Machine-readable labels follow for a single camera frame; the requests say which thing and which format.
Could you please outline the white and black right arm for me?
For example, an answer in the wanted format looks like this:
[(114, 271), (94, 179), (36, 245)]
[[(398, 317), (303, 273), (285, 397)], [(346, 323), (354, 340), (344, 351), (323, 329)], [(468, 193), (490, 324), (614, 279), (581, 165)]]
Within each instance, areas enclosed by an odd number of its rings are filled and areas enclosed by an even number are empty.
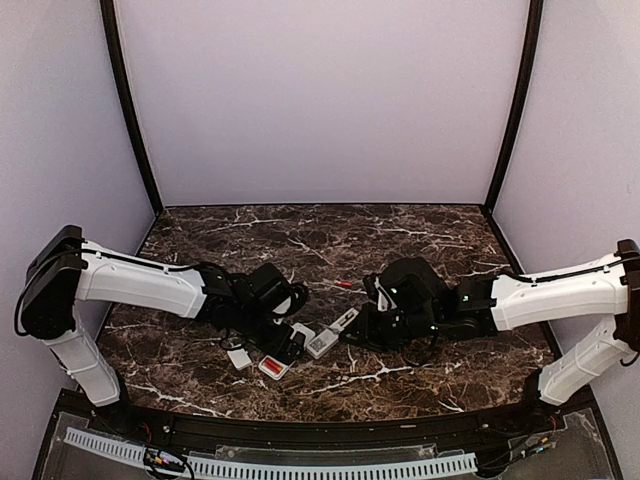
[(510, 413), (521, 434), (534, 432), (583, 386), (616, 363), (639, 356), (639, 247), (620, 240), (614, 253), (533, 274), (473, 275), (448, 286), (422, 257), (405, 257), (366, 276), (369, 298), (341, 341), (379, 353), (420, 338), (466, 341), (546, 321), (589, 315), (599, 323), (568, 353), (534, 372), (526, 399)]

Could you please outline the white KT-16 remote control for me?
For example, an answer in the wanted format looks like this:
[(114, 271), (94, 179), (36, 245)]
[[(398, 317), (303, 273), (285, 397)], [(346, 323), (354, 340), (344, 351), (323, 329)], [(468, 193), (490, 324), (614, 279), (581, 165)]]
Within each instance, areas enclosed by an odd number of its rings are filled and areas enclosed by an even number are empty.
[(315, 360), (324, 356), (338, 343), (340, 334), (353, 322), (358, 314), (359, 311), (355, 308), (347, 310), (309, 342), (306, 346), (307, 353)]

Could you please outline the white remote with green buttons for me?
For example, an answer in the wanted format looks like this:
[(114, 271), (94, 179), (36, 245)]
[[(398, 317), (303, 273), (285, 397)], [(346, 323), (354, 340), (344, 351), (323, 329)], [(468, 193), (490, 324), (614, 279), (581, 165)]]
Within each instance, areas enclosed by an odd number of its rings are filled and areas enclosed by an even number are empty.
[[(301, 333), (303, 333), (306, 336), (306, 340), (304, 342), (304, 351), (303, 354), (306, 350), (306, 346), (309, 344), (309, 342), (316, 336), (316, 332), (314, 330), (312, 330), (311, 328), (304, 326), (301, 323), (295, 323), (292, 326), (296, 331), (300, 331)], [(282, 372), (280, 373), (279, 376), (274, 377), (264, 366), (264, 359), (265, 358), (271, 358), (273, 360), (275, 360), (278, 364), (280, 364), (282, 366)], [(297, 361), (297, 360), (276, 360), (268, 355), (265, 355), (263, 357), (263, 359), (258, 363), (258, 368), (259, 370), (264, 373), (265, 375), (267, 375), (268, 377), (270, 377), (273, 380), (280, 380), (289, 370), (289, 368)]]

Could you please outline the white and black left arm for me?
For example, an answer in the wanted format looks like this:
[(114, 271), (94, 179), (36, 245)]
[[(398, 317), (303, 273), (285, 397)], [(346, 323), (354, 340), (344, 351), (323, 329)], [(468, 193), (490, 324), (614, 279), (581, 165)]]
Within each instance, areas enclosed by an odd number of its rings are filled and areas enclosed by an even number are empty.
[(295, 362), (313, 334), (284, 318), (308, 299), (271, 263), (249, 274), (212, 262), (192, 266), (159, 263), (105, 249), (63, 227), (36, 256), (14, 310), (14, 331), (45, 344), (80, 385), (101, 417), (120, 436), (141, 427), (140, 412), (125, 400), (125, 387), (100, 353), (76, 312), (79, 301), (104, 301), (164, 311), (235, 332), (267, 357)]

